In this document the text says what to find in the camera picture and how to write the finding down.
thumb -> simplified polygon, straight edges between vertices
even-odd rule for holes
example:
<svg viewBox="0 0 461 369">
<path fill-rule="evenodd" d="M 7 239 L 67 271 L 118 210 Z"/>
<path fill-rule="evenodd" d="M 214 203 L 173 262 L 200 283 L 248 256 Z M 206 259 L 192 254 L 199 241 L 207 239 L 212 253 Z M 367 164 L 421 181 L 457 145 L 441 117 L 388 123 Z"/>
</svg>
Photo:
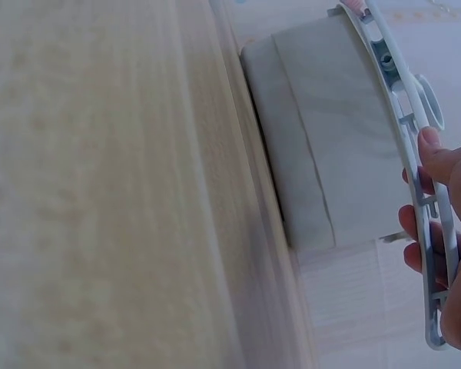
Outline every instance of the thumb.
<svg viewBox="0 0 461 369">
<path fill-rule="evenodd" d="M 420 132 L 418 145 L 423 168 L 435 181 L 448 187 L 451 203 L 461 219 L 461 148 L 443 148 L 434 128 Z"/>
<path fill-rule="evenodd" d="M 418 135 L 418 150 L 422 165 L 430 177 L 448 186 L 454 168 L 461 162 L 461 148 L 443 148 L 437 130 L 426 127 Z"/>
</svg>

wood grain surface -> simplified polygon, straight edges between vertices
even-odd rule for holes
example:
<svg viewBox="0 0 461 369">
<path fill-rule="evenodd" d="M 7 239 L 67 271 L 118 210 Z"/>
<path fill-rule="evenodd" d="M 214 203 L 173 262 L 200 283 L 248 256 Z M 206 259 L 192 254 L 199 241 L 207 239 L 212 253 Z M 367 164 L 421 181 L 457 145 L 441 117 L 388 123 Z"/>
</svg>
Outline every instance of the wood grain surface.
<svg viewBox="0 0 461 369">
<path fill-rule="evenodd" d="M 311 367 L 205 0 L 0 0 L 0 368 Z"/>
</svg>

plastic handle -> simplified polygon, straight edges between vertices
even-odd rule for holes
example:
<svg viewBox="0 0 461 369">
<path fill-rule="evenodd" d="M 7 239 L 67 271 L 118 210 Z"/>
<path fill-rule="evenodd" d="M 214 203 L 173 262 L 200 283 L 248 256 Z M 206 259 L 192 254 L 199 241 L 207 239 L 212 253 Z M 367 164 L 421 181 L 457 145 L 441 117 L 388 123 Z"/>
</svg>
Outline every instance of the plastic handle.
<svg viewBox="0 0 461 369">
<path fill-rule="evenodd" d="M 446 124 L 432 86 L 423 75 L 414 75 L 413 82 L 415 83 L 416 90 L 422 101 L 430 127 L 443 131 Z"/>
</svg>

fingernail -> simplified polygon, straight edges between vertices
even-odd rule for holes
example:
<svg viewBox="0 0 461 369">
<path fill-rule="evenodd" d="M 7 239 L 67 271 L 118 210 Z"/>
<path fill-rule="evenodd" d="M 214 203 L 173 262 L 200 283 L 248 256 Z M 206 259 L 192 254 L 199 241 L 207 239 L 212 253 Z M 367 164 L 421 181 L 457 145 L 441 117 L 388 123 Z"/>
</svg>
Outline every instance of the fingernail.
<svg viewBox="0 0 461 369">
<path fill-rule="evenodd" d="M 433 127 L 424 128 L 421 131 L 423 140 L 429 144 L 432 148 L 441 148 L 442 144 L 440 143 L 439 133 Z"/>
</svg>

white plastic clip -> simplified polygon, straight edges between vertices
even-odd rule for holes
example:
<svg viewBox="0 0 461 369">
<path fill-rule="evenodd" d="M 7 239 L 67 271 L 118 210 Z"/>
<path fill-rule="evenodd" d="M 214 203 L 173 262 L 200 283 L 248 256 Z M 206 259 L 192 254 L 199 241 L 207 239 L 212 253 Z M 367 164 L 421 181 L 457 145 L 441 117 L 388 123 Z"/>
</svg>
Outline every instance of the white plastic clip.
<svg viewBox="0 0 461 369">
<path fill-rule="evenodd" d="M 429 227 L 431 218 L 438 218 L 442 225 L 449 288 L 456 277 L 459 255 L 447 188 L 443 184 L 434 182 L 434 196 L 427 197 L 423 194 L 418 174 L 416 134 L 420 129 L 429 126 L 439 130 L 444 129 L 443 115 L 426 78 L 422 75 L 413 75 L 408 69 L 376 3 L 373 0 L 365 2 L 366 8 L 363 16 L 357 15 L 345 5 L 341 6 L 348 14 L 374 61 L 374 67 L 386 93 L 386 99 L 392 108 L 396 143 L 408 177 L 422 251 L 426 342 L 434 350 L 441 350 L 447 347 L 447 344 L 439 332 L 438 309 L 446 303 L 448 291 L 439 291 L 436 283 Z M 411 111 L 403 110 L 400 100 L 402 92 L 409 100 Z"/>
</svg>

